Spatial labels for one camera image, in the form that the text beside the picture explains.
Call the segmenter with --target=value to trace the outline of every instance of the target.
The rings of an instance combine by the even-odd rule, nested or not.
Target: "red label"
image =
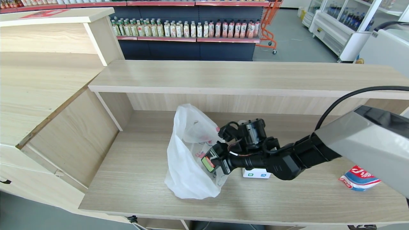
[[[46,17],[50,17],[50,16],[53,16],[53,15],[65,12],[67,10],[70,10],[70,9],[43,10],[43,11],[38,11],[38,12],[33,13],[33,14],[29,14],[29,15],[21,17],[21,18],[46,18]]]
[[[359,167],[358,165],[352,167],[352,169],[350,169],[349,171],[360,178],[375,178],[372,174],[370,174],[365,169]]]

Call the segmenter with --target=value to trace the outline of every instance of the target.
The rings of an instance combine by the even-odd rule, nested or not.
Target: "blue bottle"
[[[368,26],[366,27],[365,31],[369,31],[373,25],[373,23],[375,22],[375,18],[372,17],[371,21],[369,22]]]

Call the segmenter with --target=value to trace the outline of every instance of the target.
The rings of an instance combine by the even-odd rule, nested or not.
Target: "display fridge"
[[[323,0],[309,31],[338,56],[338,62],[354,61],[376,26],[409,22],[408,6],[409,0]]]
[[[310,6],[308,7],[307,12],[305,13],[303,21],[302,21],[303,25],[305,25],[307,28],[310,28],[315,12],[319,10],[322,6],[322,1],[323,0],[312,0],[311,1]]]

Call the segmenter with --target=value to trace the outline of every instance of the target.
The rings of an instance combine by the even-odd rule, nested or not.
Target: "wooden counter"
[[[208,113],[219,126],[263,118],[281,145],[309,135],[319,116]],[[135,111],[99,168],[80,209],[114,215],[266,225],[400,223],[409,221],[405,198],[381,183],[366,192],[338,178],[354,164],[340,158],[305,170],[292,181],[229,175],[216,198],[179,199],[164,183],[174,112]]]

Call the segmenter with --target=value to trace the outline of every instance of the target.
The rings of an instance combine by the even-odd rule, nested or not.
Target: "plastic bag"
[[[165,183],[182,199],[216,197],[227,176],[219,167],[209,173],[201,159],[217,141],[219,128],[204,113],[191,104],[178,106],[173,119]]]

